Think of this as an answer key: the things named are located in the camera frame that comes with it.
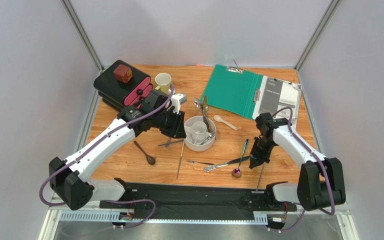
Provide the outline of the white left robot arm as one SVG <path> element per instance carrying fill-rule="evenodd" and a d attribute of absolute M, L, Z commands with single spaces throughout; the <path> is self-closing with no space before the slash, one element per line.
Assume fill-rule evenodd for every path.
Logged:
<path fill-rule="evenodd" d="M 49 163 L 49 185 L 72 211 L 89 202 L 119 201 L 125 193 L 121 180 L 96 180 L 95 170 L 116 150 L 141 133 L 156 128 L 173 139 L 186 138 L 185 113 L 180 110 L 187 101 L 182 93 L 167 95 L 152 90 L 146 98 L 124 107 L 112 123 L 95 139 L 64 160 L 55 157 Z"/>

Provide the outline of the gold spoon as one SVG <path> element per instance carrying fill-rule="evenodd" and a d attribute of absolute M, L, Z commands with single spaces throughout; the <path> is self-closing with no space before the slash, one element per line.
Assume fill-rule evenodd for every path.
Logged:
<path fill-rule="evenodd" d="M 207 112 L 208 112 L 207 96 L 204 95 L 204 98 L 203 98 L 203 100 L 202 100 L 202 114 L 203 114 L 203 121 L 204 121 L 204 123 L 206 124 L 206 127 L 207 127 L 208 132 L 209 132 L 209 133 L 212 133 L 213 130 L 212 130 L 212 127 L 211 127 L 211 125 L 210 125 L 210 123 L 209 123 Z"/>

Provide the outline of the iridescent blue purple spoon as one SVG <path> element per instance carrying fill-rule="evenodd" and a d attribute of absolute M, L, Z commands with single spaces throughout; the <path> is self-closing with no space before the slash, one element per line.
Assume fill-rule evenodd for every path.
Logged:
<path fill-rule="evenodd" d="M 244 156 L 245 156 L 245 152 L 246 152 L 246 149 L 248 147 L 248 144 L 249 144 L 249 139 L 246 139 L 244 146 L 243 146 L 243 150 L 242 150 L 242 154 L 241 154 L 241 158 L 239 160 L 238 166 L 231 172 L 231 175 L 234 178 L 240 178 L 242 176 L 241 164 L 244 160 Z"/>

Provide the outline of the silver table knife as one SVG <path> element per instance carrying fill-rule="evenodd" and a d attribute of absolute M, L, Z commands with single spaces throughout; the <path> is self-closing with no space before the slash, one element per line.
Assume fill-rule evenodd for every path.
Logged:
<path fill-rule="evenodd" d="M 243 162 L 247 161 L 249 159 L 250 159 L 250 156 L 245 156 L 244 159 L 243 159 Z M 224 162 L 224 163 L 215 164 L 215 165 L 208 165 L 208 166 L 204 167 L 204 171 L 208 173 L 208 172 L 211 172 L 211 171 L 213 171 L 215 169 L 218 169 L 218 168 L 221 168 L 221 167 L 225 167 L 225 166 L 228 166 L 228 165 L 238 164 L 239 161 L 240 161 L 240 158 L 236 158 L 236 159 Z"/>

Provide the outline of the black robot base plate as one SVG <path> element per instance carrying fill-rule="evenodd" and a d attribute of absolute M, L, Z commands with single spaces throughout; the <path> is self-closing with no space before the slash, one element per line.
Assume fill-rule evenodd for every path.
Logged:
<path fill-rule="evenodd" d="M 254 219 L 254 212 L 296 212 L 293 203 L 272 200 L 265 190 L 127 182 L 120 201 L 152 200 L 152 219 L 238 220 Z"/>

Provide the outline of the silver spoon dark handle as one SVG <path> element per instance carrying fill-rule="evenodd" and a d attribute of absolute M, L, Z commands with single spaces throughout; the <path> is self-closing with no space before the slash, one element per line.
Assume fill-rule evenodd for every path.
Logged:
<path fill-rule="evenodd" d="M 203 117 L 203 122 L 206 124 L 206 128 L 207 128 L 208 132 L 212 133 L 213 131 L 212 131 L 212 128 L 208 122 L 208 118 L 207 118 L 206 113 L 204 111 L 204 107 L 203 107 L 202 102 L 196 97 L 193 98 L 193 102 L 194 102 L 195 106 L 200 110 L 202 117 Z"/>

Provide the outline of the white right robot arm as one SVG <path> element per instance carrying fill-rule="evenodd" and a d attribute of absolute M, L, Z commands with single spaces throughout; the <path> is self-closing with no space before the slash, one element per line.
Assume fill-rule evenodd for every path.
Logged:
<path fill-rule="evenodd" d="M 275 203 L 290 202 L 306 211 L 322 210 L 346 202 L 343 166 L 337 158 L 328 158 L 307 143 L 286 118 L 274 119 L 268 112 L 256 119 L 260 135 L 250 151 L 249 168 L 270 162 L 274 147 L 281 147 L 300 169 L 297 184 L 276 182 L 266 186 L 269 199 Z"/>

